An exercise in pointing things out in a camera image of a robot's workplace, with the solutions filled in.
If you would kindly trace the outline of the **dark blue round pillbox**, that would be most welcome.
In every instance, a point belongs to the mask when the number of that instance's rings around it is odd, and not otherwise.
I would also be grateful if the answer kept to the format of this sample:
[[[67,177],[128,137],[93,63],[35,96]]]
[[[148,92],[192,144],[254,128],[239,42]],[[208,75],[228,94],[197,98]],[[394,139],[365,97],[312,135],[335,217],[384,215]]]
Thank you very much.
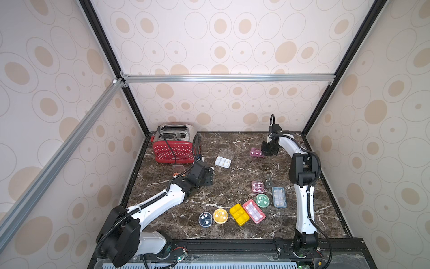
[[[203,228],[209,228],[213,221],[212,221],[212,215],[208,212],[203,212],[200,214],[198,223]]]

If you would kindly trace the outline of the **light blue rectangular pillbox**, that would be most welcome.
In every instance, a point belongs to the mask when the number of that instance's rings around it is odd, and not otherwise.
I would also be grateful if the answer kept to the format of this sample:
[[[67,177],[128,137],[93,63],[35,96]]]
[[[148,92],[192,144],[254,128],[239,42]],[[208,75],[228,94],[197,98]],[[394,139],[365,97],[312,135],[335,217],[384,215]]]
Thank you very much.
[[[283,187],[272,187],[273,205],[277,208],[286,208],[286,193]]]

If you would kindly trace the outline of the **magenta pillbox clear lid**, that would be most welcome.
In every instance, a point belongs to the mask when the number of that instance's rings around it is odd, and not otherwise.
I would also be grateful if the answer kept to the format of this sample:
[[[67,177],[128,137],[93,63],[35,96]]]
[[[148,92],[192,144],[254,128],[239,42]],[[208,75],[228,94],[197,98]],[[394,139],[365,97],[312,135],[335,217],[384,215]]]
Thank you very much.
[[[252,193],[260,194],[265,192],[264,183],[261,181],[252,181],[251,187]]]

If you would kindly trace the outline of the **yellow round pillbox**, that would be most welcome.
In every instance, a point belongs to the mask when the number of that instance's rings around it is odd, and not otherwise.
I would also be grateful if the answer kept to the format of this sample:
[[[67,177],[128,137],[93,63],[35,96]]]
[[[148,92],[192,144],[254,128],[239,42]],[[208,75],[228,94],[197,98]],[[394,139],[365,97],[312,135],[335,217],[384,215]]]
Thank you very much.
[[[228,213],[223,208],[218,208],[213,213],[213,220],[217,224],[224,224],[228,220]]]

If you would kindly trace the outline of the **small clear grey pillbox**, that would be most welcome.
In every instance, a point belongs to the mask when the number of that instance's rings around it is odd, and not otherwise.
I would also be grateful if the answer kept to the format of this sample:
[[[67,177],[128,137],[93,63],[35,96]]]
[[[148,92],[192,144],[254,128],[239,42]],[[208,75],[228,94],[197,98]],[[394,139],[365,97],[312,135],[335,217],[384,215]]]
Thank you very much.
[[[270,189],[273,187],[273,177],[271,174],[266,174],[264,176],[264,188]]]

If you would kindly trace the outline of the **red rectangular pillbox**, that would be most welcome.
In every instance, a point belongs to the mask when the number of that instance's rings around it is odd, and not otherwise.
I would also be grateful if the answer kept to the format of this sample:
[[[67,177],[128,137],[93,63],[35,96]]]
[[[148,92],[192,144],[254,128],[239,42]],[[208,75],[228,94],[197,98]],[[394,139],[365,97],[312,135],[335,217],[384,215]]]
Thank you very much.
[[[254,200],[245,202],[243,208],[255,224],[261,223],[266,218],[265,214]]]

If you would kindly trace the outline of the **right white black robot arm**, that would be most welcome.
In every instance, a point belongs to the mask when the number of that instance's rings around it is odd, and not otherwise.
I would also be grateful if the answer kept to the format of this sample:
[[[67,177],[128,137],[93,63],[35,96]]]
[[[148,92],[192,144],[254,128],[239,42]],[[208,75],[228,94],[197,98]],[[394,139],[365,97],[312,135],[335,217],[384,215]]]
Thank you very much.
[[[265,156],[277,155],[280,148],[291,157],[289,180],[296,192],[297,222],[292,249],[295,254],[315,250],[319,244],[318,229],[314,221],[313,196],[317,180],[321,175],[321,161],[318,155],[305,149],[293,134],[283,131],[275,122],[275,115],[269,118],[269,135],[261,146]]]

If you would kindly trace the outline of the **yellow lidded rectangular pillbox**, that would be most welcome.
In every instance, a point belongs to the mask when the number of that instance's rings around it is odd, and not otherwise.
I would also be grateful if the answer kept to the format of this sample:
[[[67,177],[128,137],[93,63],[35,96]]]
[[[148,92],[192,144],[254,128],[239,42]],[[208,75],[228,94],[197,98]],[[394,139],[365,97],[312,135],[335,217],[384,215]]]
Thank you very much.
[[[229,213],[239,226],[243,226],[250,220],[250,216],[240,204],[236,204],[232,208],[230,208]]]

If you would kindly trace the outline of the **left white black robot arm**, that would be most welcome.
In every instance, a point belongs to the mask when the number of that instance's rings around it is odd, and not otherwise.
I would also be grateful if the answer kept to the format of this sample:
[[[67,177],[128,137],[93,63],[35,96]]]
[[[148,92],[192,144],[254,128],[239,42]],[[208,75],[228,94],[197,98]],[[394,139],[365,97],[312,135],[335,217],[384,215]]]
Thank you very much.
[[[155,254],[167,258],[170,255],[172,243],[167,235],[143,230],[163,213],[194,196],[203,186],[213,185],[214,169],[204,162],[200,145],[201,135],[197,133],[191,148],[192,165],[173,176],[160,193],[129,208],[116,206],[112,209],[96,238],[95,257],[122,267],[134,256]]]

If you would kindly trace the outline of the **green round pillbox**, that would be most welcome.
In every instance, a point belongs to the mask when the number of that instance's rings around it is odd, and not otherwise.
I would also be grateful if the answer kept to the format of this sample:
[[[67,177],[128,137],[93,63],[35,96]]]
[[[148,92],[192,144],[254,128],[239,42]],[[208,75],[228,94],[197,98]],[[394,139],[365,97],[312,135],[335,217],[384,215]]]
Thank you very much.
[[[269,197],[262,193],[256,196],[255,202],[260,208],[266,208],[271,204]]]

